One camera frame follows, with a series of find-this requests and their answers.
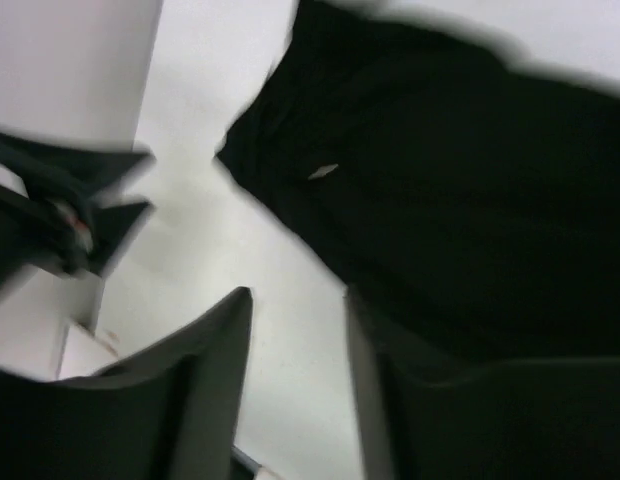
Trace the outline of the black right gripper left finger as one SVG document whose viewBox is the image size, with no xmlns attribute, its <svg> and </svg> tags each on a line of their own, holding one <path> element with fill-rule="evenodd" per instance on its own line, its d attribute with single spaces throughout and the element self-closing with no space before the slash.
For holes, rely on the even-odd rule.
<svg viewBox="0 0 620 480">
<path fill-rule="evenodd" d="M 0 479 L 225 479 L 253 299 L 239 287 L 165 339 L 86 377 L 0 369 Z"/>
</svg>

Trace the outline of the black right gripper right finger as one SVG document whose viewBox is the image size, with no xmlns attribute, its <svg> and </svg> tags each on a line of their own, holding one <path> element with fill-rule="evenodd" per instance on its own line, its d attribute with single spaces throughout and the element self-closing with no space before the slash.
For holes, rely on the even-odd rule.
<svg viewBox="0 0 620 480">
<path fill-rule="evenodd" d="M 620 357 L 463 366 L 346 297 L 368 479 L 620 479 Z"/>
</svg>

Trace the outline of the black trousers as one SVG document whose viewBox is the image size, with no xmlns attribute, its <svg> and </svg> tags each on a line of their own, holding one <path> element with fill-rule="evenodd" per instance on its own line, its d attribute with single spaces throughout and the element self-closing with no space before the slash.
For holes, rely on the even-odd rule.
<svg viewBox="0 0 620 480">
<path fill-rule="evenodd" d="M 620 354 L 620 94 L 325 1 L 218 160 L 391 321 L 466 358 Z"/>
</svg>

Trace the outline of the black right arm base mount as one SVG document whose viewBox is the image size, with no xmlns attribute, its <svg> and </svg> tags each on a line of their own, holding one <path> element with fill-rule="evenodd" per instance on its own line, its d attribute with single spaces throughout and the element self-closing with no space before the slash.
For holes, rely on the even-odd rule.
<svg viewBox="0 0 620 480">
<path fill-rule="evenodd" d="M 0 294 L 28 266 L 107 276 L 153 205 L 98 198 L 153 160 L 146 147 L 81 149 L 0 132 L 0 165 L 25 187 L 19 194 L 0 184 Z"/>
</svg>

